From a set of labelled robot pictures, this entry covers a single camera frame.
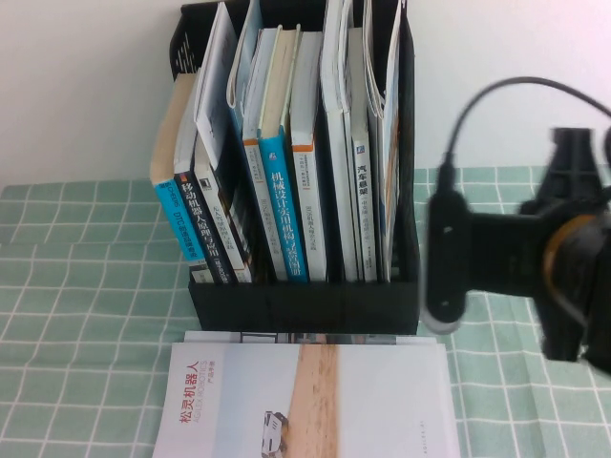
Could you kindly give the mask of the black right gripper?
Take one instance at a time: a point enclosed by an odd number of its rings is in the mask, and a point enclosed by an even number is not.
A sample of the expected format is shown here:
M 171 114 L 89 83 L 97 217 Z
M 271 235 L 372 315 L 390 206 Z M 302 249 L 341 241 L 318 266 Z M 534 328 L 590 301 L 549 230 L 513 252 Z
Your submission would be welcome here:
M 535 196 L 516 215 L 472 217 L 470 287 L 534 301 L 552 361 L 610 359 L 610 191 L 592 132 L 556 128 Z

